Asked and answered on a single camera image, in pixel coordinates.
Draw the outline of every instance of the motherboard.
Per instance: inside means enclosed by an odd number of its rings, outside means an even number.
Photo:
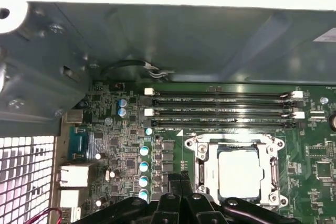
[[[336,223],[336,87],[96,82],[76,110],[68,159],[98,163],[85,215],[187,170],[218,204]]]

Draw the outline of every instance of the black cable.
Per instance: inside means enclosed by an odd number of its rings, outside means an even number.
[[[100,72],[101,76],[105,77],[109,74],[109,72],[116,68],[122,68],[122,67],[130,67],[130,66],[139,66],[144,67],[146,66],[146,62],[143,60],[121,60],[116,63],[113,63],[111,65],[108,65],[107,67],[103,68]]]

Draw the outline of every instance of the ventilation grille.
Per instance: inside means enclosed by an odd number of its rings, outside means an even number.
[[[54,139],[0,138],[0,224],[22,224],[49,207]]]

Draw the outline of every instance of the red wire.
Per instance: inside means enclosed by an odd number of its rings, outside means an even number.
[[[51,211],[57,211],[59,214],[59,218],[56,222],[56,224],[60,224],[62,221],[62,210],[57,208],[57,207],[50,207],[46,210],[44,210],[42,213],[32,217],[30,220],[26,221],[25,224],[33,224],[35,221],[37,221],[39,218],[41,218],[43,215],[46,215],[48,213],[50,213]]]

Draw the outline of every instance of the cable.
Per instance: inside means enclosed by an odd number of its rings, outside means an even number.
[[[168,73],[166,72],[160,72],[160,70],[151,65],[150,63],[144,61],[144,60],[122,60],[122,61],[118,61],[114,64],[111,64],[105,68],[103,68],[100,72],[100,74],[105,77],[108,75],[108,73],[116,68],[122,68],[122,67],[130,67],[130,66],[139,66],[139,67],[143,67],[145,68],[149,75],[154,78],[154,79],[160,79],[163,77],[166,77],[168,75]]]
[[[30,220],[26,221],[25,224],[33,224],[39,218],[41,218],[43,215],[47,215],[51,211],[57,211],[59,213],[59,218],[58,218],[56,224],[61,224],[61,222],[62,222],[62,210],[60,208],[57,208],[57,207],[50,207],[50,208],[44,210],[42,213],[40,213],[40,214],[32,217]]]

